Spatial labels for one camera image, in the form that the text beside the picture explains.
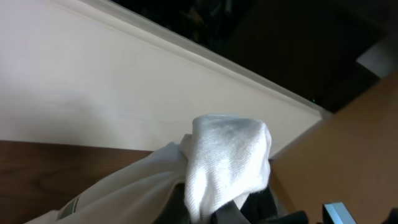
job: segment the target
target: brown panel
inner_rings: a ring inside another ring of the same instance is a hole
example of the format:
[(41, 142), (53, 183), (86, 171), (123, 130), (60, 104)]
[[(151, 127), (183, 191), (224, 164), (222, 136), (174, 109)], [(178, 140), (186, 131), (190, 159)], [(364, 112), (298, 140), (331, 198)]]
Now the brown panel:
[(322, 220), (322, 203), (335, 201), (358, 223), (382, 222), (398, 207), (398, 74), (286, 150), (272, 169), (311, 223)]
[(0, 223), (62, 208), (98, 180), (151, 152), (0, 141)]

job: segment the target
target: towel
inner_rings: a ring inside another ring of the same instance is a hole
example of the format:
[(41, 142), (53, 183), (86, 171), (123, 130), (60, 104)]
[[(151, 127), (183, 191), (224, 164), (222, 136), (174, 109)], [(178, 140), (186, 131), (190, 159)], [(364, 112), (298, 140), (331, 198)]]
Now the towel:
[(206, 115), (193, 120), (188, 158), (185, 206), (193, 223), (206, 223), (211, 214), (268, 184), (271, 135), (261, 120)]

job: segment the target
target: white garment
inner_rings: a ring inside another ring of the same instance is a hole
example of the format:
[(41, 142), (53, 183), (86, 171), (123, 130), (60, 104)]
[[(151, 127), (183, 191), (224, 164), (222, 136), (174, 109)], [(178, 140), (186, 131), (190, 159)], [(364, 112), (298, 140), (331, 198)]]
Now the white garment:
[(192, 222), (206, 222), (231, 200), (244, 202), (250, 193), (265, 189), (270, 148), (271, 135), (263, 121), (226, 115), (194, 119), (185, 184)]
[(61, 209), (73, 211), (65, 218), (48, 222), (50, 212), (29, 224), (151, 224), (184, 182), (192, 221), (206, 221), (224, 203), (234, 199), (241, 208), (249, 193), (266, 187), (270, 146), (262, 121), (202, 116), (180, 146), (170, 143), (100, 180)]

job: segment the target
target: white fabric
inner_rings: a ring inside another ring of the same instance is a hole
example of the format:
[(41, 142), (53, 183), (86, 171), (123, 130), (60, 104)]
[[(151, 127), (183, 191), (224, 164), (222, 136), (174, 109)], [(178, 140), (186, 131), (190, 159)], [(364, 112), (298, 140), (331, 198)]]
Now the white fabric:
[(193, 223), (267, 187), (271, 135), (261, 120), (207, 115), (193, 120), (185, 205)]
[(54, 221), (50, 212), (29, 224), (151, 224), (184, 182), (192, 221), (206, 221), (224, 203), (234, 199), (241, 208), (249, 193), (266, 187), (270, 146), (262, 121), (202, 116), (180, 145), (170, 143), (84, 191), (71, 215)]

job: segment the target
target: white wall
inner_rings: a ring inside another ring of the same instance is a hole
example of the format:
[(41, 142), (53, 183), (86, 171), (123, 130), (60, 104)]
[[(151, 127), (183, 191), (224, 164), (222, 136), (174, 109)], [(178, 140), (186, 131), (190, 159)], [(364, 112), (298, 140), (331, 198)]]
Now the white wall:
[(315, 109), (85, 8), (116, 25), (49, 0), (0, 0), (0, 139), (156, 150), (190, 133), (196, 116), (232, 113), (263, 119), (274, 154), (321, 120)]

